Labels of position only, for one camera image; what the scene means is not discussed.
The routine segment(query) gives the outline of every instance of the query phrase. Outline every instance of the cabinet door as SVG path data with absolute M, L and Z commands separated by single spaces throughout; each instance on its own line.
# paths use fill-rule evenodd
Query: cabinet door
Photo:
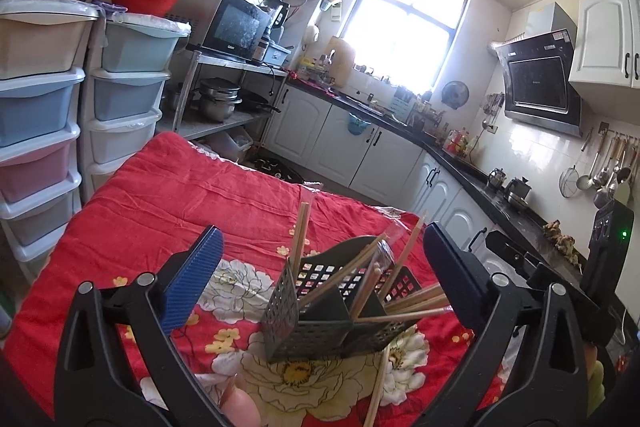
M 313 172 L 345 187 L 353 180 L 378 131 L 377 126 L 371 124 L 362 134 L 353 136 L 348 123 L 349 112 L 334 105 L 306 164 Z
M 582 0 L 570 80 L 631 86 L 629 0 Z
M 395 207 L 418 214 L 420 202 L 424 199 L 427 191 L 431 188 L 427 182 L 428 178 L 436 171 L 438 163 L 426 151 L 422 151 L 414 169 L 404 182 L 402 191 Z
M 418 203 L 416 214 L 426 212 L 427 223 L 439 221 L 461 188 L 453 176 L 437 164 L 429 179 L 429 187 Z
M 640 88 L 640 0 L 631 1 L 631 27 L 634 35 L 634 55 L 633 68 L 629 66 L 632 72 L 631 87 Z
M 458 192 L 440 223 L 461 250 L 468 250 L 473 241 L 471 251 L 484 245 L 484 236 L 494 226 L 466 190 Z
M 293 87 L 285 87 L 264 142 L 267 150 L 306 166 L 331 104 Z
M 379 130 L 350 188 L 380 203 L 394 204 L 422 149 L 387 130 Z

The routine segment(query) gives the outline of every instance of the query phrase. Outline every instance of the wooden chopstick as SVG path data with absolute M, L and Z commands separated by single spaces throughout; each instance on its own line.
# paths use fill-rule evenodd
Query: wooden chopstick
M 380 407 L 380 400 L 382 400 L 382 392 L 384 390 L 386 365 L 389 361 L 389 353 L 391 351 L 391 343 L 387 344 L 380 356 L 380 365 L 378 366 L 378 374 L 376 375 L 376 383 L 373 386 L 373 393 L 371 393 L 371 402 L 369 402 L 369 408 L 367 409 L 367 416 L 364 420 L 362 427 L 373 427 L 373 422 L 376 420 L 378 414 L 378 407 Z
M 433 299 L 438 295 L 442 295 L 444 293 L 442 286 L 439 283 L 432 284 L 431 286 L 427 286 L 427 288 L 423 288 L 414 292 L 410 295 L 402 299 L 398 299 L 397 301 L 391 301 L 385 304 L 385 312 L 393 312 L 395 309 L 404 308 L 407 306 L 412 306 L 419 302 L 426 301 L 428 299 Z
M 393 272 L 391 272 L 391 275 L 382 285 L 382 288 L 380 288 L 380 292 L 378 292 L 378 297 L 380 298 L 381 301 L 384 301 L 385 297 L 391 291 L 391 287 L 396 282 L 396 279 L 398 278 L 398 274 L 400 273 L 402 266 L 404 266 L 405 261 L 409 257 L 409 254 L 411 253 L 411 250 L 415 245 L 415 241 L 418 239 L 418 234 L 422 229 L 422 226 L 424 224 L 424 220 L 426 219 L 426 217 L 427 217 L 427 214 L 425 213 L 420 219 L 418 219 L 418 223 L 415 225 L 414 229 L 412 230 L 411 236 L 409 236 L 409 240 L 406 242 L 406 245 L 404 245 L 404 250 L 402 250 L 400 257 L 398 257 L 398 262 L 394 266 Z
M 322 285 L 316 286 L 308 294 L 303 295 L 298 301 L 299 308 L 302 309 L 315 299 L 318 299 L 319 297 L 327 293 L 331 288 L 337 286 L 342 281 L 342 279 L 344 279 L 345 275 L 351 273 L 353 270 L 359 268 L 360 265 L 366 263 L 369 259 L 371 259 L 373 254 L 378 249 L 378 244 L 380 243 L 380 241 L 384 241 L 385 239 L 386 233 L 383 232 L 365 248 L 363 248 L 360 253 L 351 260 L 350 263 L 347 263 L 345 266 L 340 268 Z
M 425 317 L 437 317 L 438 315 L 445 314 L 447 312 L 453 311 L 451 306 L 445 306 L 444 308 L 436 308 L 434 310 L 425 310 L 421 312 L 413 312 L 413 313 L 401 313 L 397 315 L 386 315 L 379 317 L 358 317 L 354 320 L 356 324 L 363 323 L 380 323 L 380 322 L 406 322 L 406 321 L 415 321 L 420 320 Z
M 309 213 L 311 205 L 302 201 L 298 209 L 298 219 L 296 220 L 296 231 L 293 235 L 293 252 L 289 255 L 291 260 L 291 272 L 293 280 L 298 278 L 300 272 L 300 260 L 302 259 L 302 251 L 305 249 L 306 229 L 309 225 Z
M 411 313 L 411 312 L 421 312 L 425 310 L 434 310 L 436 308 L 442 308 L 443 306 L 449 306 L 449 303 L 450 303 L 449 299 L 447 299 L 447 296 L 444 295 L 443 293 L 442 295 L 438 295 L 433 299 L 428 299 L 426 301 L 419 302 L 411 306 L 406 306 L 403 308 L 395 308 L 393 309 L 393 313 Z
M 362 283 L 360 283 L 360 289 L 358 290 L 358 294 L 351 305 L 351 310 L 349 311 L 349 316 L 351 319 L 356 319 L 360 316 L 360 312 L 364 308 L 364 305 L 367 303 L 371 292 L 375 289 L 376 284 L 380 280 L 382 276 L 382 269 L 380 268 L 380 264 L 372 263 L 373 266 L 369 266 L 367 268 L 366 274 L 362 279 Z

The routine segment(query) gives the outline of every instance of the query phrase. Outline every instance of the black device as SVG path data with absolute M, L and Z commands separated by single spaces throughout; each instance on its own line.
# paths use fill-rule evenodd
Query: black device
M 582 99 L 569 84 L 574 47 L 566 30 L 496 48 L 504 76 L 504 113 L 581 136 Z

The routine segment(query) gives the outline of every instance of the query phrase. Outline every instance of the kettle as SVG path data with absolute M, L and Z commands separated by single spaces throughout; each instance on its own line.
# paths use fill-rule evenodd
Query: kettle
M 509 182 L 507 188 L 505 188 L 504 191 L 507 194 L 515 194 L 516 196 L 524 199 L 527 197 L 527 194 L 529 194 L 529 191 L 531 190 L 531 187 L 527 185 L 528 181 L 529 180 L 527 180 L 526 178 L 523 178 L 521 180 L 517 180 L 516 178 L 514 178 Z
M 502 171 L 502 169 L 495 168 L 489 172 L 489 176 L 486 180 L 486 186 L 493 190 L 497 190 L 502 187 L 502 183 L 506 178 L 507 175 Z

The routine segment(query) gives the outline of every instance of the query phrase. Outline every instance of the utensil rack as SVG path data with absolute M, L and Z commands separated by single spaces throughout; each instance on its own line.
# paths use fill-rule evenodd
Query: utensil rack
M 366 266 L 348 274 L 325 296 L 300 309 L 299 297 L 329 279 L 374 239 L 371 235 L 354 237 L 323 253 L 303 258 L 295 281 L 290 264 L 285 263 L 261 320 L 268 362 L 375 353 L 418 322 L 356 323 L 350 319 L 349 307 L 363 280 Z M 367 299 L 361 317 L 386 316 L 377 291 L 392 269 L 393 266 L 381 277 Z M 403 266 L 394 286 L 385 296 L 385 302 L 401 299 L 419 289 L 411 270 Z

